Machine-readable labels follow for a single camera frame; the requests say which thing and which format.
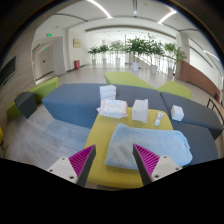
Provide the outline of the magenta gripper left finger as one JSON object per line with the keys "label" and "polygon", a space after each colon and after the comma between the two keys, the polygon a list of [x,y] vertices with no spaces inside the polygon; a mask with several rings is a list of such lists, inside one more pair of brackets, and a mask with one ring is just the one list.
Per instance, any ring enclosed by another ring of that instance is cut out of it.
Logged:
{"label": "magenta gripper left finger", "polygon": [[74,155],[59,158],[47,171],[84,187],[96,156],[96,146],[91,145]]}

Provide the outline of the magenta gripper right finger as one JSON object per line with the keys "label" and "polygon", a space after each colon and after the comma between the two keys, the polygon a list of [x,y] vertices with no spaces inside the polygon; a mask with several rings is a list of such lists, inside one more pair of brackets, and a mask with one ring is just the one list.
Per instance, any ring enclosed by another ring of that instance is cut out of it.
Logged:
{"label": "magenta gripper right finger", "polygon": [[137,144],[133,145],[133,156],[137,163],[143,185],[148,185],[181,170],[181,167],[167,155],[159,156]]}

